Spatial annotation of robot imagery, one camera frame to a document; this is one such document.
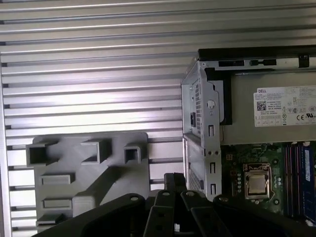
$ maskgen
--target green circuit board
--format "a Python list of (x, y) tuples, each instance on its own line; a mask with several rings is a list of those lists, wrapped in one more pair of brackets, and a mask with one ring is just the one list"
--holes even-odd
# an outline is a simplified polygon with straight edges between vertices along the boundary
[(283, 214), (282, 143), (222, 146), (223, 193)]

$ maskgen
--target gray plastic bracket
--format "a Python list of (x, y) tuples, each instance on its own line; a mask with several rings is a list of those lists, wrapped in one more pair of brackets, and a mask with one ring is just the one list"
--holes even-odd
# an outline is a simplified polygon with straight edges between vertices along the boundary
[(137, 160), (141, 163), (144, 159), (145, 151), (141, 144), (130, 143), (124, 147), (124, 163), (126, 164), (130, 160)]
[(69, 174), (43, 174), (40, 177), (42, 185), (71, 184), (75, 180), (75, 173)]
[(26, 161), (28, 167), (47, 166), (57, 162), (57, 158), (50, 158), (47, 155), (47, 148), (56, 144), (55, 142), (35, 143), (26, 146)]
[(46, 198), (41, 207), (43, 210), (72, 210), (73, 203), (70, 198)]
[(36, 221), (36, 226), (54, 226), (65, 220), (63, 214), (45, 214)]
[(96, 154), (94, 156), (85, 159), (81, 164), (101, 164), (111, 154), (111, 142), (109, 140), (91, 139), (81, 143), (82, 146), (95, 146)]

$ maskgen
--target metal slat wall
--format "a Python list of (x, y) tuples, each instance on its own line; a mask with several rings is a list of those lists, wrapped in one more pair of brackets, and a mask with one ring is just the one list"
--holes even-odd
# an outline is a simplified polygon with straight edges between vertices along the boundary
[(5, 236), (36, 233), (25, 154), (35, 136), (145, 131), (161, 188), (165, 172), (183, 171), (180, 80), (195, 52), (316, 43), (315, 13), (315, 0), (3, 0)]

